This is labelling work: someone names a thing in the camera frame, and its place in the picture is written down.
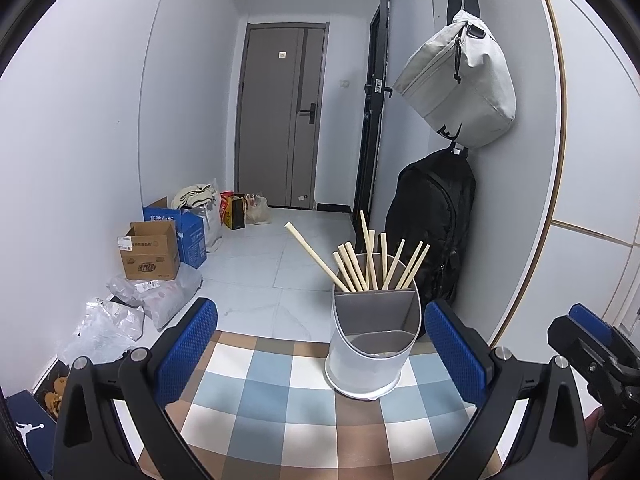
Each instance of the blue gripper pad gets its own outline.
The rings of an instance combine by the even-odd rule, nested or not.
[[[206,300],[156,370],[154,398],[162,409],[180,399],[218,324],[218,310]]]
[[[427,305],[424,319],[426,331],[460,396],[466,402],[482,406],[489,382],[486,369],[437,303]]]
[[[613,340],[611,327],[591,310],[578,303],[571,307],[569,317],[604,346],[609,347],[611,345]]]

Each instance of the silver bolt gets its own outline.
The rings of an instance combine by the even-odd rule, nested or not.
[[[133,352],[131,352],[131,360],[139,363],[143,361],[146,357],[146,348],[136,348]]]
[[[562,357],[561,355],[557,355],[554,358],[554,362],[556,363],[556,366],[558,366],[558,368],[562,368],[563,370],[569,366],[569,361],[567,361],[566,358]]]
[[[79,357],[74,361],[74,368],[76,370],[82,370],[87,364],[86,357]]]
[[[498,346],[498,348],[495,349],[495,356],[501,361],[508,361],[513,357],[513,354],[508,348],[504,346]]]

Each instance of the open door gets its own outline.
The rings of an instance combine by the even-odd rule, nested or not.
[[[362,143],[360,145],[360,165],[356,181],[356,195],[353,202],[353,225],[356,230],[356,250],[364,248],[364,238],[360,228],[360,211],[369,221],[373,186],[378,165],[380,127],[385,94],[392,89],[386,86],[386,62],[389,38],[389,0],[380,0],[378,12],[371,21],[369,39],[369,72],[365,91],[364,120],[362,123]]]

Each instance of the checkered tablecloth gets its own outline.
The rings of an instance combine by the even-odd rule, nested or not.
[[[167,412],[216,480],[428,478],[475,410],[433,345],[416,343],[398,387],[373,402],[331,389],[328,349],[216,332]],[[140,465],[158,476],[146,451]]]

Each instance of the folded cloth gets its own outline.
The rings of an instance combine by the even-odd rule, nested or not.
[[[171,202],[172,209],[200,207],[213,200],[211,184],[199,184],[181,189]]]

